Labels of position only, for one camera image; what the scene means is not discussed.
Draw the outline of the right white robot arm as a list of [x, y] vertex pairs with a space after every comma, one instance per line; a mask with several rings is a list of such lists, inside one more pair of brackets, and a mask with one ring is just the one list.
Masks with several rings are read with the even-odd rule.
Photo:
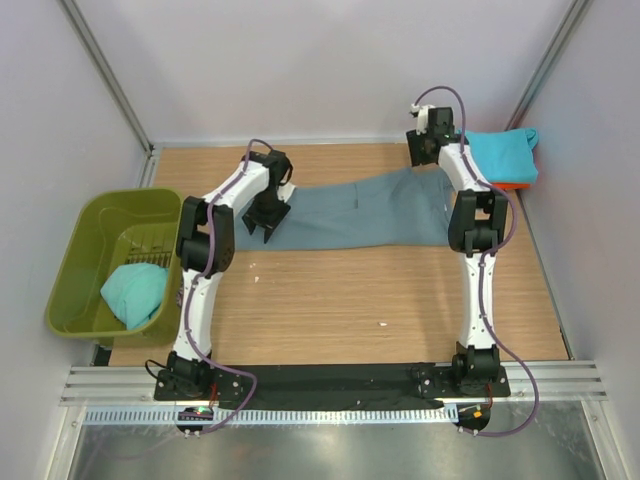
[[455, 192], [448, 244], [460, 259], [463, 321], [451, 366], [438, 371], [443, 392], [453, 396], [510, 395], [493, 338], [493, 273], [503, 242], [509, 202], [495, 192], [476, 165], [466, 137], [454, 127], [450, 107], [411, 106], [416, 127], [406, 133], [411, 164], [435, 164]]

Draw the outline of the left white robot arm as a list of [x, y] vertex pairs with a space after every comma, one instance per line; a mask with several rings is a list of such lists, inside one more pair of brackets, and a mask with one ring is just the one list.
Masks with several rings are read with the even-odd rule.
[[176, 240], [183, 281], [180, 327], [162, 374], [189, 399], [204, 398], [212, 387], [211, 323], [218, 286], [235, 254], [236, 218], [250, 234], [262, 229], [268, 242], [291, 210], [292, 173], [284, 152], [249, 149], [220, 186], [183, 202]]

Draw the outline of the grey-blue t-shirt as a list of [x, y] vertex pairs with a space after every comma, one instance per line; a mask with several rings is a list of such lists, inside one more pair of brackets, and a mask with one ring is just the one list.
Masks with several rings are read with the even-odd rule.
[[297, 187], [269, 240], [238, 220], [240, 251], [446, 246], [454, 189], [439, 168], [404, 168], [356, 182]]

